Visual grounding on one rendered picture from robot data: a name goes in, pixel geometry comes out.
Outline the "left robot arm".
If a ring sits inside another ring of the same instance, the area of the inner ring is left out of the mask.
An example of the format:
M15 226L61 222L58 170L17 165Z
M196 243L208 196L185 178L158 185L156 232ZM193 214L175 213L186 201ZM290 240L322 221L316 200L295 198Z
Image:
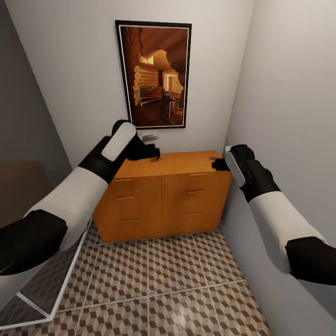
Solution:
M128 121L118 121L72 173L23 219L0 227L0 310L56 253L73 246L113 177L128 157L131 161L159 157L154 131L137 133Z

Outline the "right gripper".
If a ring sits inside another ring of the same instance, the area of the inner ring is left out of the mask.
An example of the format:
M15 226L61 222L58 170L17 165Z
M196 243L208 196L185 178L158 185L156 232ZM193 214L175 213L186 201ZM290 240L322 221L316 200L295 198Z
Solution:
M230 171L223 158L213 161L212 168L215 168L218 172Z

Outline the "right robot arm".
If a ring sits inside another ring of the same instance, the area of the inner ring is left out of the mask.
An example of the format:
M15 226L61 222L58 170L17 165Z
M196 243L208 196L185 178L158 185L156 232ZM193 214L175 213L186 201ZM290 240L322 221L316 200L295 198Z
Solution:
M293 275L336 320L336 248L298 212L247 145L225 147L212 168L231 171L252 210L268 258Z

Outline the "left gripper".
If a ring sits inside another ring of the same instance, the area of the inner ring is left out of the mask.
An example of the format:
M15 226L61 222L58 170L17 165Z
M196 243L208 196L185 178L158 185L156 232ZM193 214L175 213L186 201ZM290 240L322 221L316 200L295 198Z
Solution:
M153 143L146 145L143 142L143 146L144 146L143 149L139 151L139 153L136 155L133 155L129 152L128 159L131 161L136 161L140 159L148 159L148 158L160 156L161 153L160 153L159 148L155 148L155 145Z

